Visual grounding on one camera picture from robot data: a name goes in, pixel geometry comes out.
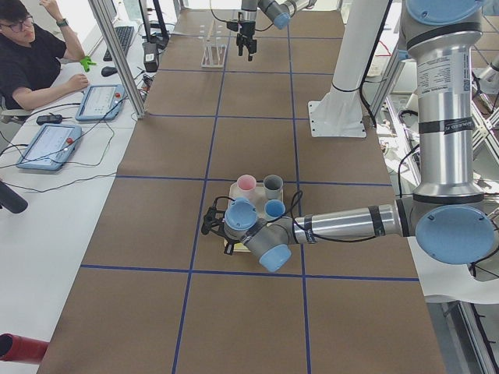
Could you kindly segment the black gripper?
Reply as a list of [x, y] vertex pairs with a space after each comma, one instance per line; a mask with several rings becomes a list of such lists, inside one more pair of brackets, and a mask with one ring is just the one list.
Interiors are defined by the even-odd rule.
[[228, 236], [225, 237], [225, 247], [224, 253], [231, 256], [235, 250], [240, 250], [242, 248], [242, 243], [234, 238]]
[[252, 61], [257, 53], [257, 41], [253, 39], [256, 31], [256, 22], [254, 20], [238, 20], [238, 33], [236, 45], [238, 47], [238, 56], [243, 55], [244, 44], [248, 49], [248, 60]]

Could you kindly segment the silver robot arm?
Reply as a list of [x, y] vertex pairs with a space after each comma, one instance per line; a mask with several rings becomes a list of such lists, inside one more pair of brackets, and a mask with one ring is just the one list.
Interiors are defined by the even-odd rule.
[[218, 234], [225, 253], [244, 245], [267, 270], [290, 258], [290, 245], [364, 242], [398, 234], [414, 237], [433, 259], [471, 264], [497, 244], [483, 212], [483, 192], [472, 180], [472, 79], [470, 48], [482, 34], [480, 1], [405, 1], [399, 43], [416, 61], [420, 182], [391, 205], [272, 220], [257, 216], [244, 197], [230, 201]]
[[248, 61], [253, 60], [257, 53], [257, 40], [254, 39], [256, 32], [257, 10], [259, 9], [270, 21], [272, 26], [282, 30], [288, 26], [291, 18], [302, 9], [312, 9], [316, 0], [295, 1], [287, 0], [279, 4], [277, 1], [241, 1], [237, 18], [227, 21], [227, 28], [235, 31], [238, 55], [242, 56], [244, 49], [248, 51]]

